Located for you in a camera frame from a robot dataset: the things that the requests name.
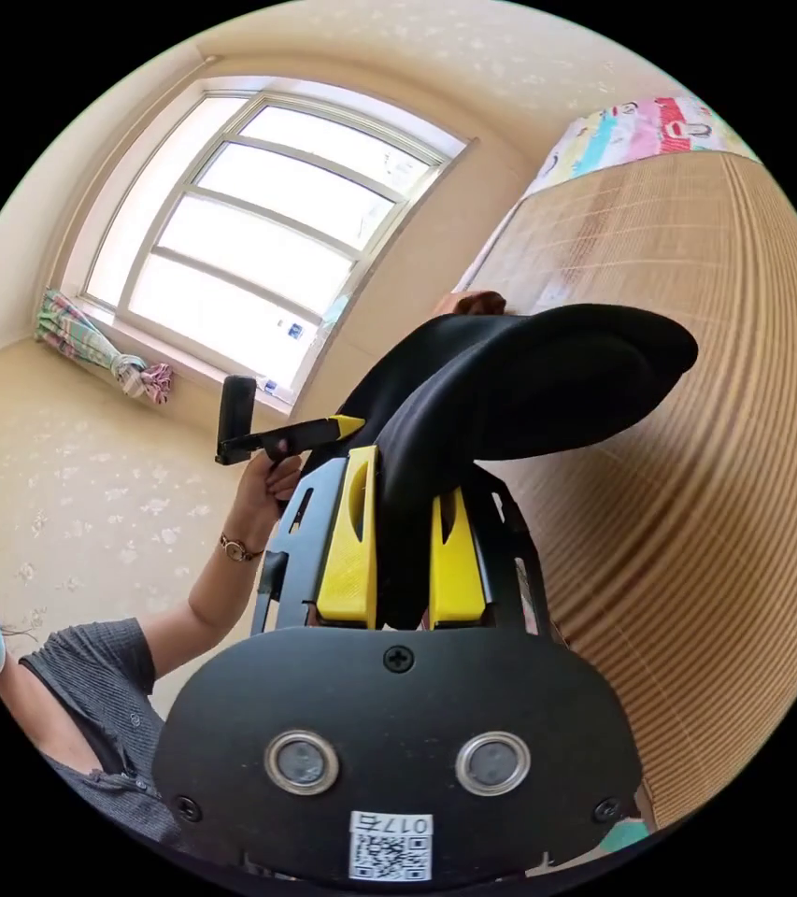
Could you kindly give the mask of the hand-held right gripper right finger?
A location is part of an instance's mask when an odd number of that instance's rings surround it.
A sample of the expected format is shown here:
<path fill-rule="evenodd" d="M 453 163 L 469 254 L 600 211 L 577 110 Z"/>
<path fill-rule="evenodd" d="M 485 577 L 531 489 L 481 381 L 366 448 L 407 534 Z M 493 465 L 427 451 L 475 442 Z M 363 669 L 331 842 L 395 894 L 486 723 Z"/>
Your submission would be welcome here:
<path fill-rule="evenodd" d="M 430 533 L 428 624 L 478 626 L 486 608 L 476 544 L 463 492 L 434 498 Z"/>

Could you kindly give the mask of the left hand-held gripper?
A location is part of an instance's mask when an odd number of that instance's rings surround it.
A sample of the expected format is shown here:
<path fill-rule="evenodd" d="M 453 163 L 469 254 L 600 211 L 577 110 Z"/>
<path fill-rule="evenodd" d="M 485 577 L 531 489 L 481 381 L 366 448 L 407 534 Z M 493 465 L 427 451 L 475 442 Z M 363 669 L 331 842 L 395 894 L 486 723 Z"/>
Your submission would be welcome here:
<path fill-rule="evenodd" d="M 232 466 L 261 452 L 277 465 L 286 458 L 349 438 L 364 425 L 363 418 L 339 414 L 254 432 L 248 418 L 225 418 L 219 424 L 215 462 Z"/>

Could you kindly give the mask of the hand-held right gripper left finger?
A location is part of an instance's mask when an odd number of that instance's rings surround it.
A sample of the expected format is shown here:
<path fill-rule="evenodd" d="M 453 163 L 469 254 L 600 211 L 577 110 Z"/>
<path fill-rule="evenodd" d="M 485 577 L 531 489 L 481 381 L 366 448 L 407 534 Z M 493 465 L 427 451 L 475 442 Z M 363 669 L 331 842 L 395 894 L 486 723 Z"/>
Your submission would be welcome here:
<path fill-rule="evenodd" d="M 376 478 L 377 448 L 352 450 L 337 496 L 316 602 L 318 618 L 325 624 L 376 627 Z"/>

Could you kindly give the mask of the person's left hand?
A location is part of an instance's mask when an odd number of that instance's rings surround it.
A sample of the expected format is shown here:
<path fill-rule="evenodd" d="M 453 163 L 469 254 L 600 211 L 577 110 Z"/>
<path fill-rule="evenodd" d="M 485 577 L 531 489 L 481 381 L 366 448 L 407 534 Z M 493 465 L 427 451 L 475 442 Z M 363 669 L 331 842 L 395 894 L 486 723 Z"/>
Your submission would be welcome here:
<path fill-rule="evenodd" d="M 259 554 L 279 520 L 280 504 L 292 497 L 301 469 L 297 456 L 276 462 L 263 453 L 254 456 L 239 479 L 222 533 L 248 554 Z"/>

